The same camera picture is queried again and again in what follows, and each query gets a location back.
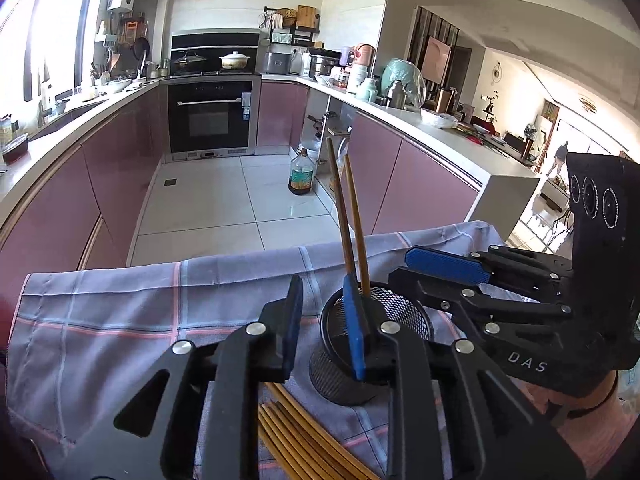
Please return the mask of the pink sleeved right forearm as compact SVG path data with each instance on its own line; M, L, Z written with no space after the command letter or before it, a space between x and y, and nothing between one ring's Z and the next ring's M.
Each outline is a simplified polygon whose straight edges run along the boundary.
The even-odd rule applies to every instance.
M616 398L587 415L565 419L558 433L582 461L587 479L613 479L639 453L639 415Z

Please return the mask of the right hand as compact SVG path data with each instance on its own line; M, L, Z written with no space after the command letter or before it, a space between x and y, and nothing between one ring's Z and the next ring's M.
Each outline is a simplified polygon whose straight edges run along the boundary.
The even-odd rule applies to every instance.
M529 382L521 382L518 388L553 427L560 428L568 420L590 415L607 404L617 392L618 373L609 372L586 396L570 396Z

